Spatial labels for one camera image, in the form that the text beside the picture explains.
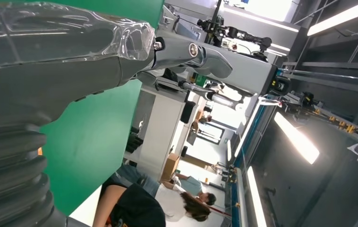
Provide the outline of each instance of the ceiling light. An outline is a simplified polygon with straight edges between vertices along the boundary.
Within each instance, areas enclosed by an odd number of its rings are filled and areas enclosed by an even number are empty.
[[[261,105],[261,104],[260,104],[260,100],[258,100],[257,105],[256,105],[256,107],[254,108],[254,111],[253,111],[253,113],[251,114],[250,119],[248,120],[246,129],[244,130],[243,135],[240,137],[240,142],[239,142],[238,147],[236,148],[236,151],[235,151],[235,157],[238,156],[238,154],[239,154],[239,152],[240,152],[240,149],[241,149],[241,147],[243,146],[244,140],[246,139],[246,137],[247,137],[247,135],[248,135],[248,131],[250,130],[251,125],[252,125],[253,122],[254,122],[254,118],[256,117],[257,112],[259,112],[258,109],[260,108],[260,105]]]
[[[227,153],[228,153],[228,161],[232,158],[232,148],[230,147],[230,140],[226,143],[227,145]]]
[[[254,177],[253,168],[250,166],[247,170],[247,179],[251,191],[251,198],[253,200],[254,212],[256,213],[258,227],[266,227],[266,221],[261,205],[260,194],[258,193],[257,182]]]
[[[275,23],[273,21],[266,20],[266,19],[263,19],[263,18],[260,18],[260,17],[256,17],[256,16],[253,16],[253,15],[250,15],[250,14],[242,13],[242,12],[239,12],[237,10],[230,9],[230,8],[225,8],[225,12],[233,13],[233,14],[236,14],[236,15],[239,15],[239,16],[242,16],[242,17],[245,17],[245,18],[249,18],[251,20],[256,20],[256,21],[259,21],[259,22],[262,22],[262,23],[265,23],[265,24],[269,24],[269,25],[272,25],[272,26],[275,26],[275,27],[280,27],[280,28],[283,28],[283,29],[286,29],[286,30],[289,30],[289,31],[292,31],[292,32],[298,32],[298,29],[288,27],[288,26],[285,26],[285,25],[281,25],[281,24]]]
[[[286,56],[287,54],[285,54],[285,53],[282,53],[282,52],[279,52],[279,51],[274,51],[274,50],[271,50],[271,49],[267,49],[266,50],[268,53],[273,53],[273,54],[276,54],[276,55],[278,55],[278,56]]]
[[[276,47],[276,48],[281,49],[281,50],[284,50],[284,51],[290,51],[289,48],[284,47],[284,46],[279,46],[279,45],[276,45],[276,44],[271,44],[271,46]]]
[[[319,156],[319,151],[314,144],[305,135],[293,127],[293,125],[291,125],[291,123],[279,112],[276,112],[274,120],[303,158],[310,164],[313,164]]]
[[[346,11],[343,11],[342,13],[339,13],[329,19],[326,19],[314,26],[311,26],[307,35],[308,36],[314,35],[318,32],[322,32],[328,28],[339,25],[341,23],[344,23],[346,21],[352,20],[357,17],[358,17],[358,5],[350,8]]]

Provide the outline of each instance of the ceiling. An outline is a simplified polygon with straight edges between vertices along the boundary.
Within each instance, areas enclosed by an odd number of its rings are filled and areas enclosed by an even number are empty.
[[[325,2],[301,0],[292,22],[301,20]],[[322,21],[357,4],[358,0],[338,0],[321,15],[315,13],[299,25],[307,33],[318,17],[318,21]],[[358,45],[358,34],[352,35],[354,33],[358,33],[358,18],[312,36],[308,42],[306,37],[301,37],[298,46],[292,48],[296,51],[287,58],[290,64],[284,63],[284,67],[294,69],[298,62],[297,70],[358,78],[358,51],[348,62]],[[327,62],[343,64],[341,68],[334,64],[326,67]],[[294,75],[297,79],[292,79],[293,90],[313,93],[315,99],[324,103],[324,109],[358,124],[358,79]],[[317,146],[320,156],[310,165],[274,121],[268,124],[251,162],[268,226],[353,227],[358,220],[358,162],[347,147],[358,141],[324,123],[292,123],[301,127],[299,130]]]

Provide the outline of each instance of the dark hair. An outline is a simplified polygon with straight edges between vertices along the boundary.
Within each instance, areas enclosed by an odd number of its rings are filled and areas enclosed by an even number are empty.
[[[212,206],[212,205],[214,205],[215,201],[216,201],[215,195],[212,193],[208,193],[208,202],[206,202],[207,205]]]
[[[190,217],[196,221],[205,221],[210,215],[210,208],[205,206],[202,202],[198,201],[187,192],[180,194],[185,202],[185,210]]]

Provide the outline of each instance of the metal bolt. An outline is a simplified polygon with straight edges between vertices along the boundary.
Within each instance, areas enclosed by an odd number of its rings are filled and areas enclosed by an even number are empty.
[[[192,57],[196,57],[197,54],[198,54],[198,47],[195,43],[191,43],[189,45],[189,53],[190,53],[190,56]]]
[[[159,51],[162,49],[162,43],[161,42],[155,42],[154,43],[154,50]]]

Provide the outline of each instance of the black t-shirt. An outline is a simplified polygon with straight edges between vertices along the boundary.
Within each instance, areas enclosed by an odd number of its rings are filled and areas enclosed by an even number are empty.
[[[110,214],[112,227],[165,227],[165,214],[160,204],[137,184],[122,194]]]

